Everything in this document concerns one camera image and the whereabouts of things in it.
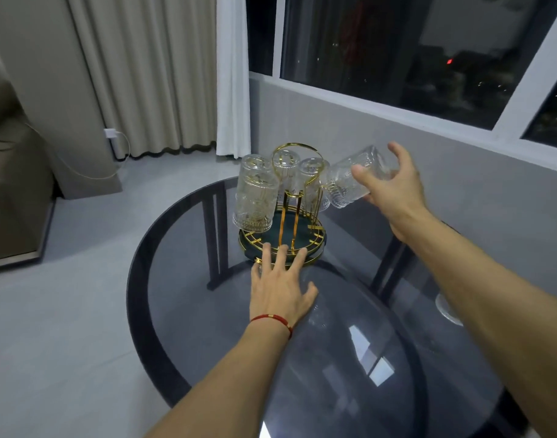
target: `white plug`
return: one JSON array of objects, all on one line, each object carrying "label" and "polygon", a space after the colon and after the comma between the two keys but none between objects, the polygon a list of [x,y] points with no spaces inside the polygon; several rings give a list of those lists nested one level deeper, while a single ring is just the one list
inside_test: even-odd
[{"label": "white plug", "polygon": [[118,138],[118,132],[116,129],[104,129],[104,135],[108,139]]}]

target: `forearm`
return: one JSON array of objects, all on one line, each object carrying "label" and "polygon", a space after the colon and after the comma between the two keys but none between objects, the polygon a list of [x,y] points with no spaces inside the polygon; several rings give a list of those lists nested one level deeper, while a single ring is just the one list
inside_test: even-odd
[{"label": "forearm", "polygon": [[164,417],[150,438],[249,438],[258,434],[264,401],[288,330],[260,319]]},{"label": "forearm", "polygon": [[402,230],[531,423],[557,436],[557,298],[428,213]]}]

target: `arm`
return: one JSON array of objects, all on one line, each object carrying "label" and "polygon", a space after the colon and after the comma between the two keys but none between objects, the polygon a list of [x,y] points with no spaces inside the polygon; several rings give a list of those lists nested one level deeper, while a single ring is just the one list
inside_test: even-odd
[{"label": "arm", "polygon": [[[270,244],[264,245],[262,274],[252,268],[250,318],[280,315],[296,325],[313,305],[317,288],[309,283],[301,295],[299,272],[306,249],[287,271],[287,246],[271,266]],[[148,433],[147,438],[257,437],[274,372],[289,331],[280,322],[258,319],[246,327],[238,344]]]},{"label": "arm", "polygon": [[410,154],[389,144],[389,182],[354,166],[395,235],[434,275],[477,344],[542,438],[557,437],[557,298],[496,263],[426,208]]}]

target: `hand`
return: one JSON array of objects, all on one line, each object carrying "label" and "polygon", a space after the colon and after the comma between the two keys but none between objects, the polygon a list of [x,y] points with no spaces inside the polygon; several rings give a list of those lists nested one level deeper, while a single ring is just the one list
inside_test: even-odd
[{"label": "hand", "polygon": [[262,274],[258,263],[252,267],[250,319],[264,314],[280,315],[289,325],[295,326],[311,309],[319,291],[313,283],[309,283],[307,292],[302,295],[299,286],[299,272],[305,262],[307,249],[299,251],[289,270],[285,270],[287,252],[287,245],[280,246],[273,268],[270,244],[264,244]]},{"label": "hand", "polygon": [[379,207],[390,222],[394,235],[400,241],[406,242],[406,225],[412,224],[415,218],[429,212],[419,171],[414,166],[409,152],[396,142],[388,143],[388,149],[396,155],[400,164],[400,169],[393,173],[390,181],[378,180],[369,169],[360,165],[352,166],[351,174],[358,183],[370,190],[366,199]]}]

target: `red string bracelet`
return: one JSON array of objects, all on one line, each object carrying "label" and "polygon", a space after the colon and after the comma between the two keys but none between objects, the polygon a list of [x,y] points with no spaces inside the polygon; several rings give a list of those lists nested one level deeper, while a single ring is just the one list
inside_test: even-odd
[{"label": "red string bracelet", "polygon": [[261,318],[273,318],[276,321],[280,321],[282,324],[284,324],[288,331],[289,331],[289,336],[288,338],[291,339],[292,338],[292,327],[289,326],[288,321],[286,319],[284,319],[282,316],[280,315],[271,315],[271,314],[264,314],[264,315],[259,315],[259,316],[255,316],[253,317],[250,322],[256,321],[257,319],[261,319]]}]

